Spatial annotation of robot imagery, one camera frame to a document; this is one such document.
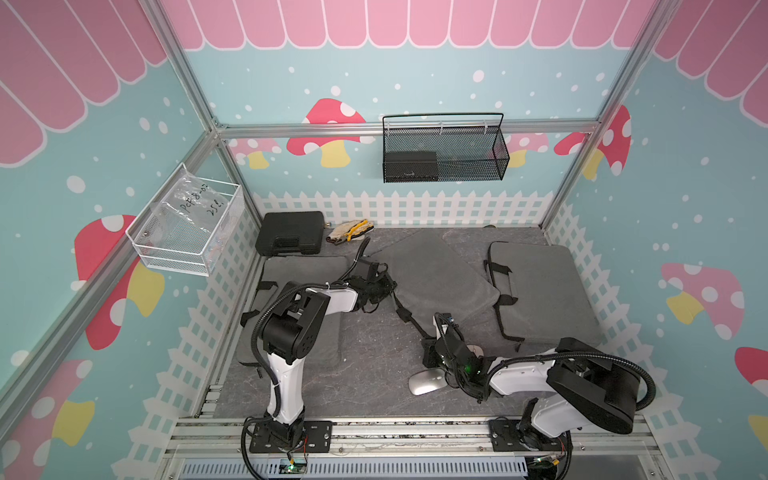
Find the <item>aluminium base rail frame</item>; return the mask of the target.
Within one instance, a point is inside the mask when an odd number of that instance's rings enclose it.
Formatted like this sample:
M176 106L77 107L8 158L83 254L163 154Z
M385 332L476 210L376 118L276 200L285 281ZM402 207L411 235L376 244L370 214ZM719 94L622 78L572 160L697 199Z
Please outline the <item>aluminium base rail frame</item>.
M472 415L363 416L331 418L326 453L310 453L303 479L521 479L535 452L524 447L497 451L490 421L516 420L529 400L516 394L476 406ZM241 454L243 414L267 401L265 382L228 377L210 387L197 417L173 428L161 455L158 479L247 479ZM637 417L629 435L598 427L572 433L570 479L672 479L669 448Z

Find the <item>yellow black pliers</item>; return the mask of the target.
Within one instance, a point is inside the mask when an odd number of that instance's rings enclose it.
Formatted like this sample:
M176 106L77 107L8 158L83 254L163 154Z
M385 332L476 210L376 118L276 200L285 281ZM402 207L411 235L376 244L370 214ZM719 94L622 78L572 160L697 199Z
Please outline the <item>yellow black pliers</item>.
M360 237L373 228L374 225L372 222L367 219L361 220L351 226L346 232L347 240L350 241L352 238Z

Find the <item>silver computer mouse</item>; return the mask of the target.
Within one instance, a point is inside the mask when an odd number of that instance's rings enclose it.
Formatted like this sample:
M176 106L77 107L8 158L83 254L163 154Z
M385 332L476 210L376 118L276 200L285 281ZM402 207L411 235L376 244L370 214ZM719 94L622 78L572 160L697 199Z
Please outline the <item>silver computer mouse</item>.
M415 396L432 393L447 386L445 373L439 368L423 370L412 375L408 380L408 388Z

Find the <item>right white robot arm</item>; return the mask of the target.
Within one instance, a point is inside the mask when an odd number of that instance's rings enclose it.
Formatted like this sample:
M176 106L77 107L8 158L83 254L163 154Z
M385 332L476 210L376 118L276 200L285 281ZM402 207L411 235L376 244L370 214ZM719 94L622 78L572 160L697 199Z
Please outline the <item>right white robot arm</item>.
M530 394L519 419L489 421L496 451L567 452L571 432L589 425L627 435L636 413L656 398L656 384L644 368L572 337L543 353L505 358L467 344L448 313L435 314L433 325L435 335L421 341L425 369L408 381L412 394L450 387L478 403Z

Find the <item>black box in basket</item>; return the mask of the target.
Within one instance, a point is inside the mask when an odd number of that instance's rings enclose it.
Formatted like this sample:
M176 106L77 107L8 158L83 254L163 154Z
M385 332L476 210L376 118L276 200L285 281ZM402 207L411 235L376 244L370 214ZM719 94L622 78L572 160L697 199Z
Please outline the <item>black box in basket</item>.
M394 151L384 155L385 183L434 182L439 179L434 151Z

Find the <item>grey laptop bag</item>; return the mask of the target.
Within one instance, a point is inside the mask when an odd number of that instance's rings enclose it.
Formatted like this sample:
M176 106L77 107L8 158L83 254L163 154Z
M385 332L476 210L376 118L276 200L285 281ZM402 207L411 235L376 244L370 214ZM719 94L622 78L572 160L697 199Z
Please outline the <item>grey laptop bag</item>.
M251 350L251 336L256 322L266 306L275 300L285 285L296 283L325 283L337 279L348 267L345 257L287 256L266 260L254 300L256 314L242 320L243 330L235 349L235 360L247 367L258 365ZM311 370L333 369L342 362L340 347L341 324L345 313L326 316L317 342L306 357Z
M505 339L556 344L573 337L590 346L599 343L598 320L567 248L495 241L484 266L499 292L494 312Z
M449 313L458 322L491 308L499 291L475 271L442 236L422 230L374 253L396 283L396 308L404 308L428 334L433 315Z

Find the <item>pink computer mouse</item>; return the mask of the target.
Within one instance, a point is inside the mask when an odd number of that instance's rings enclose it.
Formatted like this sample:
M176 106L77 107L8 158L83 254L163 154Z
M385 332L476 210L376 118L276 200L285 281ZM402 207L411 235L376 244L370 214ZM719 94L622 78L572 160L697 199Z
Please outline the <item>pink computer mouse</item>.
M477 345L469 345L468 349L476 356L482 357L484 355L483 349Z

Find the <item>black plastic tool case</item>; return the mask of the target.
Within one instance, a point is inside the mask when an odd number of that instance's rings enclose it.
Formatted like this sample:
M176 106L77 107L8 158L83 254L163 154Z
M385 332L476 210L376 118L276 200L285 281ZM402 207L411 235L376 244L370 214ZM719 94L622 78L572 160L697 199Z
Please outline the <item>black plastic tool case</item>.
M261 225L255 248L266 257L298 253L319 254L325 220L320 211L270 212Z

